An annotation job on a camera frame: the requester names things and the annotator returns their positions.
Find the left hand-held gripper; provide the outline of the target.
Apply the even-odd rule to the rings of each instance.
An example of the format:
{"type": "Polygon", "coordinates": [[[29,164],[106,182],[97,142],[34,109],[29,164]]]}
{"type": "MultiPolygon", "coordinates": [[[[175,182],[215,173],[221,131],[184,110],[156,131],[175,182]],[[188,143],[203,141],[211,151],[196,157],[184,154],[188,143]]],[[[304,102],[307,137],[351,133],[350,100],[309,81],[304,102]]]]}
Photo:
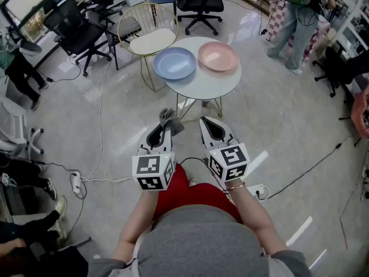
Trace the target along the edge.
{"type": "Polygon", "coordinates": [[[137,154],[132,156],[132,177],[142,190],[162,191],[168,189],[174,172],[171,127],[158,123],[139,139],[137,154]]]}

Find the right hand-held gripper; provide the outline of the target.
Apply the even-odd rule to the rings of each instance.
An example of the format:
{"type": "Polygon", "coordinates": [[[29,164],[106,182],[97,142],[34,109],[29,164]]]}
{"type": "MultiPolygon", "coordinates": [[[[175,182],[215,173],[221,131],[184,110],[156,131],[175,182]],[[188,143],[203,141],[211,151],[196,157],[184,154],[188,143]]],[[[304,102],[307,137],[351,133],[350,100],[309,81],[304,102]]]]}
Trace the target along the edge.
{"type": "Polygon", "coordinates": [[[215,178],[229,182],[244,176],[250,158],[245,144],[238,141],[231,128],[212,117],[201,117],[199,126],[206,164],[215,178]]]}

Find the grey cloth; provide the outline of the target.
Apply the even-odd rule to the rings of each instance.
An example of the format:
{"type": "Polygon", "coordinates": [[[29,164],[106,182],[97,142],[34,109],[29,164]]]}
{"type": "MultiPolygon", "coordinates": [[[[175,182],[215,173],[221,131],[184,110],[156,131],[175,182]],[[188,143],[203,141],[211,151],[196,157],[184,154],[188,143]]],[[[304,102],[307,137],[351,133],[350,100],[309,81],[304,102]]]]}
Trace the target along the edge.
{"type": "Polygon", "coordinates": [[[159,114],[159,120],[163,128],[167,127],[170,129],[172,136],[176,136],[185,129],[180,118],[177,116],[177,111],[173,108],[162,109],[159,114]]]}

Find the big blue plate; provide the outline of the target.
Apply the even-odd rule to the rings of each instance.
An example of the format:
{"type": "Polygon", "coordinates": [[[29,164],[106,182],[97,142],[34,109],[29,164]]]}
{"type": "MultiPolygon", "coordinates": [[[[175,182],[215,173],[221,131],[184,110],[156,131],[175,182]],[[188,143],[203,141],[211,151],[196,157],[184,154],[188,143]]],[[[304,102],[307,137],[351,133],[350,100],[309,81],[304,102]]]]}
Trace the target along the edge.
{"type": "Polygon", "coordinates": [[[197,67],[194,54],[182,47],[160,51],[153,61],[156,74],[167,80],[180,80],[191,75],[197,67]]]}

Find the person's right forearm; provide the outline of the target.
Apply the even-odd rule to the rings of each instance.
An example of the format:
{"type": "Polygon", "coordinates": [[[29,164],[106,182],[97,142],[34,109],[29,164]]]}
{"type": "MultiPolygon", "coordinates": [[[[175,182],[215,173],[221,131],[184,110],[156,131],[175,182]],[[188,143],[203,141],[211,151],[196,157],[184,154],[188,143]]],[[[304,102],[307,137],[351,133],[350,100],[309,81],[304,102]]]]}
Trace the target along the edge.
{"type": "Polygon", "coordinates": [[[240,179],[225,183],[235,203],[243,224],[257,236],[261,246],[268,255],[288,250],[285,242],[278,235],[271,217],[264,207],[251,195],[240,179]]]}

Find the person's left forearm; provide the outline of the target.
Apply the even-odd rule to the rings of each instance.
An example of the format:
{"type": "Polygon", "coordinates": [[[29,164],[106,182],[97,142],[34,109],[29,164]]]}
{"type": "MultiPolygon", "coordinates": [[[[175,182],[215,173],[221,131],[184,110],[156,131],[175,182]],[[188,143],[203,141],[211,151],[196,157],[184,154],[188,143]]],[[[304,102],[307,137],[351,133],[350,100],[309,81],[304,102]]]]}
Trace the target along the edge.
{"type": "Polygon", "coordinates": [[[159,192],[157,191],[142,192],[138,203],[122,228],[112,259],[128,263],[133,258],[137,240],[153,222],[158,198],[159,192]]]}

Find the pink plate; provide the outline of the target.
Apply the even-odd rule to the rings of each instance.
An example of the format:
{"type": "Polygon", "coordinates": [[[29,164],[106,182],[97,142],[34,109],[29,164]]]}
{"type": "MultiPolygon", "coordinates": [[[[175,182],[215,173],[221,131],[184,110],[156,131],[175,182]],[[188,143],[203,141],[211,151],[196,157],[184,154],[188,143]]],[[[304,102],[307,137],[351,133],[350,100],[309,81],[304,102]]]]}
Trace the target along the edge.
{"type": "Polygon", "coordinates": [[[226,72],[237,67],[239,58],[236,51],[222,42],[208,42],[198,50],[198,59],[207,68],[226,72]]]}

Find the pink white checkered cloth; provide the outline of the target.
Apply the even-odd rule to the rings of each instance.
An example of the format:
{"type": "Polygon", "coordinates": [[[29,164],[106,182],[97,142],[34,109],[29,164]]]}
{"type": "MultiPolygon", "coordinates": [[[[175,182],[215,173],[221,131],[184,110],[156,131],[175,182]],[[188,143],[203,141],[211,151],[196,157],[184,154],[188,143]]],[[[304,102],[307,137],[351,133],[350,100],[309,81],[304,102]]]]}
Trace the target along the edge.
{"type": "MultiPolygon", "coordinates": [[[[284,0],[275,0],[269,2],[270,6],[270,21],[267,27],[267,40],[270,42],[274,41],[274,38],[283,26],[284,19],[288,9],[288,2],[284,0]]],[[[304,57],[302,59],[302,66],[304,66],[315,47],[317,46],[318,40],[330,29],[330,22],[328,22],[323,16],[318,17],[318,26],[316,27],[309,44],[305,48],[304,57]]]]}

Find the round white table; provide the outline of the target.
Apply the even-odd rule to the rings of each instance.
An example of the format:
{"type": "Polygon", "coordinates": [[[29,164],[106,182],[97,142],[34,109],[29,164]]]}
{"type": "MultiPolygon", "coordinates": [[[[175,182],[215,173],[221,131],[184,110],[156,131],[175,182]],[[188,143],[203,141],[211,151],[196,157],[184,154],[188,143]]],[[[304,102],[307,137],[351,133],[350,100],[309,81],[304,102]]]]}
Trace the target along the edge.
{"type": "Polygon", "coordinates": [[[203,100],[207,101],[217,116],[221,118],[223,116],[222,97],[236,88],[240,81],[242,74],[240,60],[237,67],[226,72],[211,70],[199,61],[199,48],[213,41],[220,42],[207,37],[189,37],[173,44],[174,47],[182,47],[191,51],[197,60],[196,70],[191,75],[180,80],[164,80],[166,85],[176,93],[176,105],[179,104],[180,96],[186,98],[184,105],[177,112],[180,120],[183,120],[196,101],[203,100]]]}

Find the person's red trousers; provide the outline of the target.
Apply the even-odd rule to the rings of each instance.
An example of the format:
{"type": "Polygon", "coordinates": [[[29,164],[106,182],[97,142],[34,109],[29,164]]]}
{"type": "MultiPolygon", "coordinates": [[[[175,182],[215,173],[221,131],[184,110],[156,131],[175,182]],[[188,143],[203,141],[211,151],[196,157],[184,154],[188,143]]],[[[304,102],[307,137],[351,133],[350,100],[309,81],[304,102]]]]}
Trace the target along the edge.
{"type": "Polygon", "coordinates": [[[209,183],[190,186],[184,168],[177,164],[168,189],[159,192],[153,219],[157,220],[165,213],[185,205],[216,207],[230,214],[237,222],[242,223],[236,206],[219,188],[209,183]]]}

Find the white power strip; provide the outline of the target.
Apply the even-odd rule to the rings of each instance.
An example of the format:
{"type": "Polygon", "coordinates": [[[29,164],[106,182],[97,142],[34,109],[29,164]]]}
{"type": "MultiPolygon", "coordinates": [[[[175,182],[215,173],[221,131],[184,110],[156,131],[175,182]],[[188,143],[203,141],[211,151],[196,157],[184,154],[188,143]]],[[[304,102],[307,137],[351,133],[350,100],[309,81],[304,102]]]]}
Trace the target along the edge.
{"type": "Polygon", "coordinates": [[[78,171],[71,173],[72,190],[76,196],[79,196],[82,193],[81,183],[82,180],[80,173],[78,171]]]}
{"type": "Polygon", "coordinates": [[[251,185],[247,187],[247,190],[254,196],[260,203],[267,200],[270,196],[270,189],[264,184],[251,185]]]}

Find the person's grey shirt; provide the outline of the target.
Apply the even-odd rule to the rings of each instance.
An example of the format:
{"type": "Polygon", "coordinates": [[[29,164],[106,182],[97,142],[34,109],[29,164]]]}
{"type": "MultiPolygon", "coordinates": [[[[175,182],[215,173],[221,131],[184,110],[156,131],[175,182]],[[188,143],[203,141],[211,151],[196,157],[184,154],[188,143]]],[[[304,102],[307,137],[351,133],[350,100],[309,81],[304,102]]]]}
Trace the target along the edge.
{"type": "Polygon", "coordinates": [[[88,277],[312,277],[304,255],[268,256],[256,235],[216,207],[167,212],[139,240],[134,261],[91,262],[88,277]]]}

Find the white office chair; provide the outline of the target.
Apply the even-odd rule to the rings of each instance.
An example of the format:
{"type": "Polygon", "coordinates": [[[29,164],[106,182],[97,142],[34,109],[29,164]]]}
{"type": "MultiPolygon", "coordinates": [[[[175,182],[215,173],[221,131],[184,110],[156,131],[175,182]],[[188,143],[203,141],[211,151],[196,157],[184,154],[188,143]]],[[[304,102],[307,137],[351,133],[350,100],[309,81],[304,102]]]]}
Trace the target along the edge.
{"type": "Polygon", "coordinates": [[[44,133],[43,128],[30,128],[27,135],[27,113],[12,100],[0,95],[0,151],[19,155],[24,149],[31,160],[31,153],[44,154],[44,149],[36,146],[36,140],[44,133]]]}

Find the salmon pink fabric item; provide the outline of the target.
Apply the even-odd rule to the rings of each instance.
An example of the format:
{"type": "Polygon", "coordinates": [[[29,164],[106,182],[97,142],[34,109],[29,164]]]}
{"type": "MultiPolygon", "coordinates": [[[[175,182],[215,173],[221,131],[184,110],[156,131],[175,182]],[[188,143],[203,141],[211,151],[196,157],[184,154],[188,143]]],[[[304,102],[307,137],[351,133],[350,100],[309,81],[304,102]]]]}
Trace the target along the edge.
{"type": "Polygon", "coordinates": [[[354,97],[354,102],[351,110],[351,120],[356,128],[359,136],[363,139],[369,138],[369,121],[368,125],[365,125],[364,116],[369,107],[369,84],[364,90],[357,93],[354,97]]]}

